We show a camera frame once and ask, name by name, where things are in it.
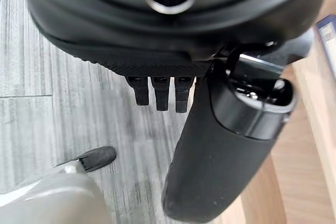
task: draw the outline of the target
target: black plastic housing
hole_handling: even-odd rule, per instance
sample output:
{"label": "black plastic housing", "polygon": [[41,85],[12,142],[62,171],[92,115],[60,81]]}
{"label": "black plastic housing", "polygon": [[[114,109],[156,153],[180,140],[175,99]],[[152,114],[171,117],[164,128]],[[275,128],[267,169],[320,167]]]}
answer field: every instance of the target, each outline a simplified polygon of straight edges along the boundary
{"label": "black plastic housing", "polygon": [[163,209],[171,218],[205,223],[243,191],[296,105],[286,82],[283,105],[240,99],[221,64],[196,85],[195,98],[166,177]]}
{"label": "black plastic housing", "polygon": [[[152,76],[157,65],[161,66],[160,71],[175,76],[175,66],[181,66],[181,61],[187,62],[182,64],[182,71],[191,67],[195,76],[203,75],[193,69],[194,62],[211,59],[228,41],[282,44],[311,26],[321,3],[322,0],[242,0],[201,12],[166,16],[106,0],[28,0],[39,29],[62,50],[71,52],[73,45],[85,46],[89,48],[86,55],[82,51],[74,55],[111,66],[122,75],[129,75],[126,72],[130,72],[134,58],[124,49],[138,51],[135,68],[139,71],[139,65],[149,66],[143,68],[142,76]],[[104,47],[103,60],[97,60],[101,54],[97,46]],[[168,56],[167,65],[173,68],[152,63],[153,59],[161,61],[158,51]]]}

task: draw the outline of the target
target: metal ring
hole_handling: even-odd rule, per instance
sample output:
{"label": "metal ring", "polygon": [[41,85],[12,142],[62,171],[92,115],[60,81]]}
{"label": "metal ring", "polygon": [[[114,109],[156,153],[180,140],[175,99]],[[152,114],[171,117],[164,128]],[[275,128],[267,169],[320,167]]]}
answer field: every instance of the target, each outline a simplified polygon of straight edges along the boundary
{"label": "metal ring", "polygon": [[179,13],[182,13],[188,10],[190,7],[193,6],[195,0],[187,0],[175,6],[165,6],[165,5],[159,4],[158,2],[154,0],[146,0],[146,2],[153,10],[157,11],[158,13],[173,15],[173,14],[179,14]]}

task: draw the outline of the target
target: floor seam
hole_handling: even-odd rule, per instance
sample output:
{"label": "floor seam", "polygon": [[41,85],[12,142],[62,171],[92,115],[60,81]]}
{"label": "floor seam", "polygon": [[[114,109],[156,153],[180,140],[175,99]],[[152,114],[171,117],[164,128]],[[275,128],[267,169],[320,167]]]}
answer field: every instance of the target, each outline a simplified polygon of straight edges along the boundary
{"label": "floor seam", "polygon": [[52,94],[37,94],[37,95],[11,95],[7,97],[0,97],[0,100],[13,98],[37,98],[37,97],[52,97]]}

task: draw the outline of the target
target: wooden panel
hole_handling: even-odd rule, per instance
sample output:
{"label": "wooden panel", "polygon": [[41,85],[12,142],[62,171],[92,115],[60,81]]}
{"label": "wooden panel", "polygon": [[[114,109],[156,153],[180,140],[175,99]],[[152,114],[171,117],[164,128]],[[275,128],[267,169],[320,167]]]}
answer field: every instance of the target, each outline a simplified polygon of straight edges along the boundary
{"label": "wooden panel", "polygon": [[283,224],[286,214],[271,156],[241,194],[248,224]]}
{"label": "wooden panel", "polygon": [[295,63],[294,70],[336,215],[336,85],[318,37],[310,56]]}
{"label": "wooden panel", "polygon": [[[284,76],[296,84],[292,67]],[[334,223],[319,153],[302,99],[271,155],[288,223]]]}

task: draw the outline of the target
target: grey wood-grain floor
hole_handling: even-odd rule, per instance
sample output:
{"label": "grey wood-grain floor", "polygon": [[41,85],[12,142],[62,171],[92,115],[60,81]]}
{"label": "grey wood-grain floor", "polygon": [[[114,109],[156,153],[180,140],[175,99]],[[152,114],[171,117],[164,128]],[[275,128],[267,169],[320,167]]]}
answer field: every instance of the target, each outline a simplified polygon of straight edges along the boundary
{"label": "grey wood-grain floor", "polygon": [[186,115],[135,106],[123,77],[51,45],[25,0],[0,0],[0,191],[95,147],[118,159],[92,176],[113,223],[174,223],[161,190]]}

